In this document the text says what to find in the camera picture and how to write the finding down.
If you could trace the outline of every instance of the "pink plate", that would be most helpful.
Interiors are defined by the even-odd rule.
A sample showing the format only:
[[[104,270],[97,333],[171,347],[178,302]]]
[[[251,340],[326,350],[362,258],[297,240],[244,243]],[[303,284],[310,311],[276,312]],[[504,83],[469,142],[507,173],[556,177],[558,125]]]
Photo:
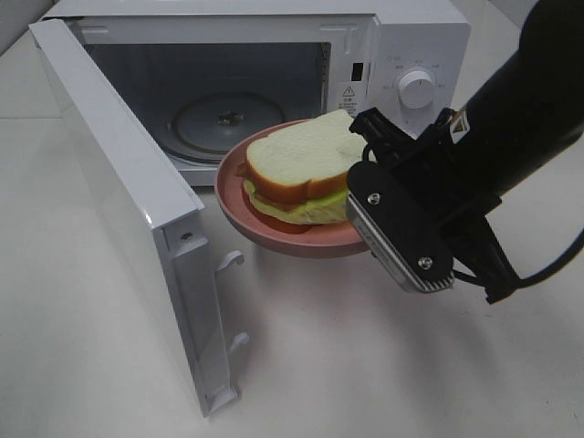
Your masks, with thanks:
[[[289,234],[264,224],[247,207],[242,178],[235,176],[245,161],[247,146],[270,132],[299,123],[290,121],[262,130],[245,139],[225,155],[215,176],[215,194],[229,222],[252,242],[290,256],[331,258],[363,252],[367,246],[349,221],[341,224],[315,225],[301,234]]]

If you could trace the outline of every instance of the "robotic arm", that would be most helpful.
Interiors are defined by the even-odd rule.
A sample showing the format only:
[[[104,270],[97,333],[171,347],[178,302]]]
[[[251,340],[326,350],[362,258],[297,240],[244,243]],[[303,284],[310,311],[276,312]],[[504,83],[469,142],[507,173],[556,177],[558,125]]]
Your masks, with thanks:
[[[503,193],[584,131],[583,22],[581,0],[540,0],[517,52],[417,140],[377,109],[354,120],[350,130],[368,145],[349,170],[348,217],[404,289],[430,293],[457,277],[495,303],[553,275],[584,246],[582,231],[554,263],[522,279],[485,219]],[[453,270],[454,258],[474,276]]]

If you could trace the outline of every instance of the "microwave door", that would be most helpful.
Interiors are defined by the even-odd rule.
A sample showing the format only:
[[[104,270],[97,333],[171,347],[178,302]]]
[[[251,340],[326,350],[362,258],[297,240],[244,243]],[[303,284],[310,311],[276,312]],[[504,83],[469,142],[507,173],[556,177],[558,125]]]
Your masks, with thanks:
[[[30,30],[100,219],[206,415],[236,392],[203,204],[68,26],[48,20]]]

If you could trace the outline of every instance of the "white knob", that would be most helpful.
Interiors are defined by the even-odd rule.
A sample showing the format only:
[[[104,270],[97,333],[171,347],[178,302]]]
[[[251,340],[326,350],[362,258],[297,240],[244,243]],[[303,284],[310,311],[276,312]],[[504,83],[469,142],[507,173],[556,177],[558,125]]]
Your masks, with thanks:
[[[398,82],[400,100],[412,110],[423,108],[434,99],[434,81],[430,73],[423,70],[410,71]]]

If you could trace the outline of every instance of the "microwave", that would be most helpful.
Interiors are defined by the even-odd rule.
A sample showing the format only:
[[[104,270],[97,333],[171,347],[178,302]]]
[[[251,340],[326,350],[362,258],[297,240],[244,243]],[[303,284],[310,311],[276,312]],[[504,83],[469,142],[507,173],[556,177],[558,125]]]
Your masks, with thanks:
[[[237,397],[196,187],[239,141],[377,107],[412,136],[450,105],[470,27],[447,0],[60,0],[30,26],[111,241],[172,312],[203,415]]]

